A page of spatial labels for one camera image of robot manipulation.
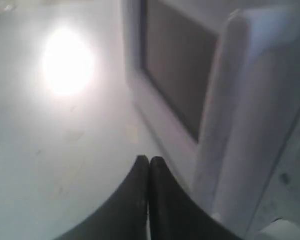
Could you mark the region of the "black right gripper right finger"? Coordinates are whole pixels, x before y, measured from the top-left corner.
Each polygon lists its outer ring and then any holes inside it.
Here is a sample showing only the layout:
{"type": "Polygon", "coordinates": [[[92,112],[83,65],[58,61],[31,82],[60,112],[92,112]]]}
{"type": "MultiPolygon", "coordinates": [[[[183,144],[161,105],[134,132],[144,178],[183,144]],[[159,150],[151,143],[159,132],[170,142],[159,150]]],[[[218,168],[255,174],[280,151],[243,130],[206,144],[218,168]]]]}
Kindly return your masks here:
{"type": "Polygon", "coordinates": [[[164,158],[150,162],[149,222],[153,240],[239,240],[205,213],[178,184],[164,158]]]}

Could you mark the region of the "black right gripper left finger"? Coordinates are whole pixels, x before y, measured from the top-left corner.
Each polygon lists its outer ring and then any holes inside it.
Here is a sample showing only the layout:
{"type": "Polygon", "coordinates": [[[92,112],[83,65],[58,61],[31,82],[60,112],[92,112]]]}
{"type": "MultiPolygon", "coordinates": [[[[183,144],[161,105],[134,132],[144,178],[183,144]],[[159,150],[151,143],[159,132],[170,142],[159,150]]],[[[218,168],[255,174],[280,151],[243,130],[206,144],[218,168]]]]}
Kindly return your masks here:
{"type": "Polygon", "coordinates": [[[117,190],[58,240],[146,240],[150,163],[139,155],[117,190]]]}

